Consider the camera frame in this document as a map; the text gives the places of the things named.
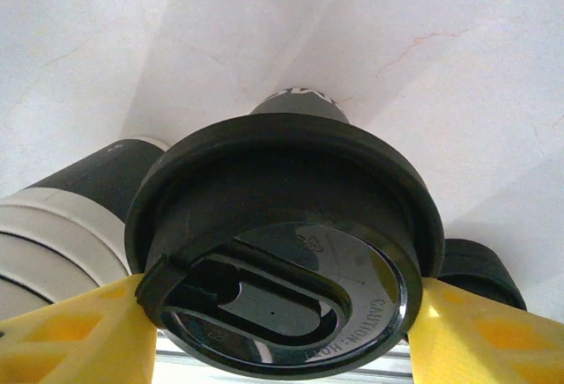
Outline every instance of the white marble surface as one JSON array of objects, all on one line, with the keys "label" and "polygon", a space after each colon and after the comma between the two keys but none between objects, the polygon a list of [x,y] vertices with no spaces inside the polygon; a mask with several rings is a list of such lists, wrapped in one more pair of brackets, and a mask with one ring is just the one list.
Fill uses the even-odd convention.
[{"label": "white marble surface", "polygon": [[564,0],[1,1],[2,194],[314,87],[564,321]]}]

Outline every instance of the yellow plastic part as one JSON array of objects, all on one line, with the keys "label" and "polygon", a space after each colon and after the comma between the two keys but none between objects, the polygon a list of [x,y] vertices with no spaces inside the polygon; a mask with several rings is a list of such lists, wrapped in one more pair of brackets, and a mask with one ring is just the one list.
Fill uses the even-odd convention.
[{"label": "yellow plastic part", "polygon": [[157,329],[142,274],[0,322],[0,384],[148,384]]},{"label": "yellow plastic part", "polygon": [[564,383],[564,324],[434,278],[409,345],[415,384]]}]

